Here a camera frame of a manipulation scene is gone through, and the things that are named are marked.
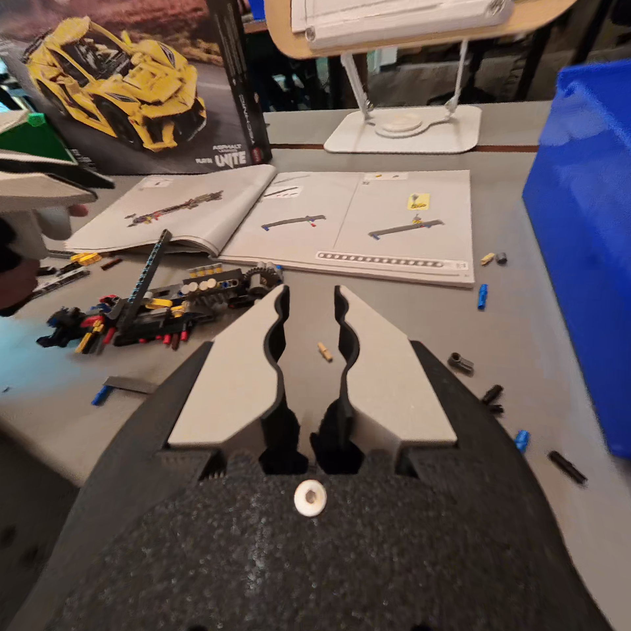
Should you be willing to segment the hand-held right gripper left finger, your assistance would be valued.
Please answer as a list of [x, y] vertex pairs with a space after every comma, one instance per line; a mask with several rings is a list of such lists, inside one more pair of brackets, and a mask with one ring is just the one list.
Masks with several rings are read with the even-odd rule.
[[278, 365], [289, 307], [290, 289], [281, 284], [216, 336], [167, 439], [169, 447], [297, 452], [300, 427], [287, 406]]

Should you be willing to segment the dark grey long toy beam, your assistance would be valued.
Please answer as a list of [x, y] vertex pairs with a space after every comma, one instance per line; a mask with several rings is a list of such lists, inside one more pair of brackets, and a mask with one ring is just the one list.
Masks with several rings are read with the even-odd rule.
[[91, 401], [92, 406], [100, 406], [105, 403], [106, 399], [114, 390], [122, 390], [126, 392], [134, 392], [137, 394], [150, 395], [155, 392], [157, 385], [132, 379], [130, 377], [111, 376], [102, 385]]

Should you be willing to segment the yellow car toy set box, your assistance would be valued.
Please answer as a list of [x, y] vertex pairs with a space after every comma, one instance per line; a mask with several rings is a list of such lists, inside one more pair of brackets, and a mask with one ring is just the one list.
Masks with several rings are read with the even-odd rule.
[[2, 1], [1, 61], [104, 175], [269, 163], [241, 1]]

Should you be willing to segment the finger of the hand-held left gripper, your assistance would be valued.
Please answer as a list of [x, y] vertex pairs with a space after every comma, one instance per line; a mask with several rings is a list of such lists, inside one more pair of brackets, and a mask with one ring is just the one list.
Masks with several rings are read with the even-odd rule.
[[42, 173], [1, 173], [1, 213], [66, 208], [95, 202], [97, 194]]
[[84, 190], [113, 190], [115, 182], [83, 168], [73, 161], [58, 160], [27, 153], [1, 150], [1, 173], [8, 175], [46, 175]]

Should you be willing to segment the green plastic bin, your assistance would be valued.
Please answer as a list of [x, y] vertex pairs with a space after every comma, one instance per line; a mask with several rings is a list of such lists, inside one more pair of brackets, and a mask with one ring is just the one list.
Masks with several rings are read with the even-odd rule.
[[1, 113], [1, 149], [77, 164], [45, 115], [26, 110]]

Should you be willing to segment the toy car chassis assembly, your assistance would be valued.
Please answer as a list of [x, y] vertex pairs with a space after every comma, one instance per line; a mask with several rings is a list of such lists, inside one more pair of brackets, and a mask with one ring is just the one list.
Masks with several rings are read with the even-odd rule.
[[248, 309], [280, 285], [280, 264], [259, 263], [249, 270], [224, 270], [219, 263], [186, 272], [183, 280], [146, 288], [142, 297], [102, 296], [82, 311], [61, 307], [47, 320], [51, 333], [40, 336], [41, 348], [74, 346], [75, 353], [97, 354], [107, 345], [118, 348], [159, 342], [178, 350], [194, 328], [213, 322], [225, 311]]

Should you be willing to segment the person's left hand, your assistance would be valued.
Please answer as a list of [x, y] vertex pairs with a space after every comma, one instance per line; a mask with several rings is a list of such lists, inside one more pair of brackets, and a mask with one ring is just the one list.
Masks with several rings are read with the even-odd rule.
[[26, 258], [1, 272], [1, 317], [13, 316], [32, 299], [39, 268], [40, 260]]

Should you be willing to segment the grey building instruction booklet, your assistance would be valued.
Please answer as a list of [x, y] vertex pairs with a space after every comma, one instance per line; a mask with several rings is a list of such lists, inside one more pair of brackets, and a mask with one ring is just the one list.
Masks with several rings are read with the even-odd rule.
[[469, 171], [148, 176], [65, 241], [68, 251], [171, 245], [225, 263], [472, 288]]

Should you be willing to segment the light grey holed toy beam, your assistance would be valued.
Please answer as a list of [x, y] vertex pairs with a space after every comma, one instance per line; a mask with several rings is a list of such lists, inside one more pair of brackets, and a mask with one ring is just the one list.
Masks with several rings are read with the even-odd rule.
[[61, 287], [64, 287], [70, 283], [73, 283], [77, 280], [81, 280], [90, 276], [90, 270], [86, 268], [74, 269], [72, 271], [65, 272], [59, 276], [53, 277], [52, 280], [44, 282], [42, 285], [38, 286], [31, 295], [31, 299], [38, 298], [40, 296], [46, 295], [55, 291]]

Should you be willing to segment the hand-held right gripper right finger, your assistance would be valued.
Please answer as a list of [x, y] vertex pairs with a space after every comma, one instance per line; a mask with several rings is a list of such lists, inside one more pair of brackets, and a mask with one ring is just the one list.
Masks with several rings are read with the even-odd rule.
[[334, 303], [346, 364], [339, 396], [311, 435], [314, 454], [455, 447], [456, 432], [406, 334], [344, 285], [335, 287]]

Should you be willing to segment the printed instruction sheet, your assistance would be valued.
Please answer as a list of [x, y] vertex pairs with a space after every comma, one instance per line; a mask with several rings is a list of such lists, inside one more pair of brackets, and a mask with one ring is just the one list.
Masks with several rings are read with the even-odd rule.
[[292, 1], [292, 32], [366, 34], [411, 28], [412, 34], [497, 25], [513, 1]]

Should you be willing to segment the black long holed toy beam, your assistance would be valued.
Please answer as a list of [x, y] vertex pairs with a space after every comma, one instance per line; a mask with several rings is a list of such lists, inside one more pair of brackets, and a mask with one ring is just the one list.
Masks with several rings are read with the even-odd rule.
[[146, 260], [145, 266], [138, 278], [136, 286], [128, 298], [126, 306], [121, 311], [121, 315], [117, 320], [117, 333], [125, 333], [136, 319], [138, 311], [143, 306], [143, 300], [145, 299], [144, 296], [151, 285], [158, 266], [160, 265], [165, 248], [171, 240], [172, 233], [168, 229], [164, 229]]

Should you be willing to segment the blue plastic bin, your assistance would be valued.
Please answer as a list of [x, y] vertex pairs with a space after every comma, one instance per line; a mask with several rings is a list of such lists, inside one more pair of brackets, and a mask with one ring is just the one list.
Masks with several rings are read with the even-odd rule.
[[566, 67], [523, 201], [609, 452], [630, 459], [630, 59]]

